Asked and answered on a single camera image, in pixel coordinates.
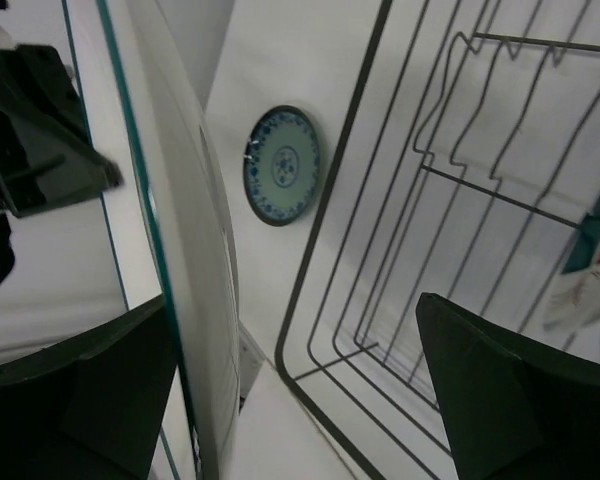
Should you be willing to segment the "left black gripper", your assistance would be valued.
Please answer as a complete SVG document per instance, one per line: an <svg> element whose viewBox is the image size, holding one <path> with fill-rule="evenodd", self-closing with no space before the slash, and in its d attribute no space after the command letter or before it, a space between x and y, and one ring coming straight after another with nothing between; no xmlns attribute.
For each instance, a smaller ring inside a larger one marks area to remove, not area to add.
<svg viewBox="0 0 600 480"><path fill-rule="evenodd" d="M15 265L4 210L24 218L120 184L118 166L91 146L58 52L30 44L0 49L0 285Z"/></svg>

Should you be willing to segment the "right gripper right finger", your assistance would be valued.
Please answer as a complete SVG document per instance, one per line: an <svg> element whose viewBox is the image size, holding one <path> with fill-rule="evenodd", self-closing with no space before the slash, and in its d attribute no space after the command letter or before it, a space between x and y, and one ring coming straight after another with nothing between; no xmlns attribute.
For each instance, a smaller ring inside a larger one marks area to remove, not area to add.
<svg viewBox="0 0 600 480"><path fill-rule="evenodd" d="M416 320L461 479L600 479L600 364L437 294Z"/></svg>

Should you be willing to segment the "clear glass plate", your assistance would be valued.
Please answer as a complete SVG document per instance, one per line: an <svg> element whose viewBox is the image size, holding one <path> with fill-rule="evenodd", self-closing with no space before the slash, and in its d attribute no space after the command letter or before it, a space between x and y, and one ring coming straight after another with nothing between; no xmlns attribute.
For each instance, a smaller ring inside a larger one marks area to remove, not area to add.
<svg viewBox="0 0 600 480"><path fill-rule="evenodd" d="M159 4L63 5L95 149L125 184L104 197L124 299L161 295L200 479L230 475L239 412L237 260L203 110Z"/></svg>

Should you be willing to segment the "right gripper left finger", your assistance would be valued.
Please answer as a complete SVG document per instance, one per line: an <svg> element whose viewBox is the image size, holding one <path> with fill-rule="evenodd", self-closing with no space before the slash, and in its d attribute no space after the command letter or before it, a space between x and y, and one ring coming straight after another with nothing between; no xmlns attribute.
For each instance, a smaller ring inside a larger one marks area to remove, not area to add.
<svg viewBox="0 0 600 480"><path fill-rule="evenodd" d="M162 297L0 365L0 479L146 479L176 356Z"/></svg>

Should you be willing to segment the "blue floral patterned plate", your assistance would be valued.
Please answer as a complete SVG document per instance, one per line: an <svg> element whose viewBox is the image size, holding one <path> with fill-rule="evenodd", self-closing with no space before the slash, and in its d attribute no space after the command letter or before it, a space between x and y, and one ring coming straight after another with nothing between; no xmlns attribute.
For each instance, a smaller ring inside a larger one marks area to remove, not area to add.
<svg viewBox="0 0 600 480"><path fill-rule="evenodd" d="M319 132L305 111L279 105L258 119L244 149L242 179L262 222L282 227L299 219L318 193L321 174Z"/></svg>

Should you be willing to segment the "green red rimmed plate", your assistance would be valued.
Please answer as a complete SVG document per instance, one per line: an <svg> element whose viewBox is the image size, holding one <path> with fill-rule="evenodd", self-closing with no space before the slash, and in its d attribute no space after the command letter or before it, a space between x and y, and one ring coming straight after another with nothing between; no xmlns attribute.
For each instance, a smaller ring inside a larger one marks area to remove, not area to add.
<svg viewBox="0 0 600 480"><path fill-rule="evenodd" d="M543 328L573 333L600 321L600 194L578 227L576 241L552 282Z"/></svg>

